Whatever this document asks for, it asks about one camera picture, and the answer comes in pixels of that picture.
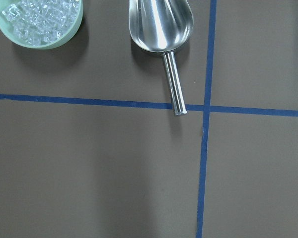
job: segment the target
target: light green container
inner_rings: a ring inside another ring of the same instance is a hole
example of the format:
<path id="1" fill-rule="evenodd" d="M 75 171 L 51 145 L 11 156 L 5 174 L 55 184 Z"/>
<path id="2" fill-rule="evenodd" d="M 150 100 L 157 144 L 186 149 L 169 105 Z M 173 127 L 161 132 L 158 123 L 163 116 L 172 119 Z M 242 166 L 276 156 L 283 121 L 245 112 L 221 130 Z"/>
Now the light green container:
<path id="1" fill-rule="evenodd" d="M 41 45 L 41 46 L 32 46 L 30 44 L 27 44 L 25 41 L 17 38 L 13 34 L 13 29 L 11 26 L 11 23 L 8 22 L 5 17 L 2 15 L 2 10 L 4 10 L 7 6 L 9 6 L 12 3 L 18 3 L 20 0 L 0 0 L 0 30 L 4 33 L 5 36 L 8 37 L 9 40 L 12 42 L 23 46 L 27 48 L 32 48 L 32 49 L 39 49 L 39 50 L 48 50 L 52 48 L 56 48 L 58 46 L 61 46 L 65 44 L 67 41 L 69 41 L 78 31 L 79 26 L 81 24 L 82 18 L 83 18 L 83 1 L 79 1 L 79 10 L 78 14 L 76 17 L 75 22 L 71 26 L 71 28 L 57 41 L 54 41 L 52 43 L 46 44 L 46 45 Z"/>

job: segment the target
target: stainless steel scoop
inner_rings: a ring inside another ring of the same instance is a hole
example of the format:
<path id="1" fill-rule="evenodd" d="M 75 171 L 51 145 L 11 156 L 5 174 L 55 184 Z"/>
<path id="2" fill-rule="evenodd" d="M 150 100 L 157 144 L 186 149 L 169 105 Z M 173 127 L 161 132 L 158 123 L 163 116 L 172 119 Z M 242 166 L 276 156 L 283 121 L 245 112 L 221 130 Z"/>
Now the stainless steel scoop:
<path id="1" fill-rule="evenodd" d="M 142 49 L 162 55 L 174 114 L 186 114 L 174 52 L 189 38 L 193 15 L 186 0 L 129 0 L 129 31 Z"/>

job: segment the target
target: ice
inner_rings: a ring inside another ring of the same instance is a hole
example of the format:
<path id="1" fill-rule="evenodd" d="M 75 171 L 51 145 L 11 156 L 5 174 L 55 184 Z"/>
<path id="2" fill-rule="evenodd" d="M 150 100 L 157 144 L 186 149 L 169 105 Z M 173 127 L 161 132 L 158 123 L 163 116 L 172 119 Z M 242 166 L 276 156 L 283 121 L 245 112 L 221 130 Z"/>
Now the ice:
<path id="1" fill-rule="evenodd" d="M 30 45 L 39 46 L 61 38 L 77 18 L 81 0 L 20 0 L 2 14 L 13 34 Z"/>

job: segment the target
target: blue tape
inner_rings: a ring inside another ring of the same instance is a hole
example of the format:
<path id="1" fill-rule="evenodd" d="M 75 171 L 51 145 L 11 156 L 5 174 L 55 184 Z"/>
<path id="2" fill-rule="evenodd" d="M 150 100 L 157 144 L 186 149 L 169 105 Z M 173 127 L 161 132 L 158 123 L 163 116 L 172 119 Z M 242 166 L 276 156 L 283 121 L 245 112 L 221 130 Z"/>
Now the blue tape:
<path id="1" fill-rule="evenodd" d="M 201 142 L 200 179 L 199 179 L 199 195 L 198 195 L 198 211 L 197 211 L 198 225 L 197 225 L 196 238 L 202 237 L 202 229 L 203 229 L 203 211 L 204 211 L 206 166 L 207 166 L 207 156 L 208 156 L 216 12 L 217 12 L 217 0 L 211 0 L 210 20 L 209 20 L 209 38 L 208 38 L 208 56 L 207 56 L 207 69 L 206 69 L 206 81 L 205 81 L 205 92 L 204 92 L 203 136 L 202 136 L 202 142 Z"/>
<path id="2" fill-rule="evenodd" d="M 65 104 L 172 110 L 172 105 L 170 103 L 151 103 L 151 102 L 136 102 L 136 101 L 0 94 L 0 100 L 4 100 L 4 99 L 13 100 L 13 101 L 27 101 L 27 102 L 65 103 Z M 191 105 L 191 104 L 186 105 L 186 107 L 187 107 L 187 110 L 189 111 L 198 111 L 198 112 L 202 112 L 204 108 L 202 105 Z"/>
<path id="3" fill-rule="evenodd" d="M 298 117 L 298 111 L 296 110 L 210 106 L 210 111 L 214 113 L 237 113 L 266 116 Z"/>

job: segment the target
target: scoop handle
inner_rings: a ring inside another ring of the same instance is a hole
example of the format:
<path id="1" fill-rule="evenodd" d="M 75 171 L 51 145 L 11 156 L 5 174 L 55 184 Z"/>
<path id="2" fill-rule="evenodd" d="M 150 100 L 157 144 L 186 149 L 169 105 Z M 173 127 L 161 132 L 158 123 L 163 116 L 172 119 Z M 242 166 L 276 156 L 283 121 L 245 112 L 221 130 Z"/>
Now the scoop handle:
<path id="1" fill-rule="evenodd" d="M 162 55 L 165 72 L 168 79 L 171 101 L 175 116 L 185 115 L 187 111 L 182 96 L 180 79 L 177 65 L 175 62 L 174 52 L 166 52 Z"/>

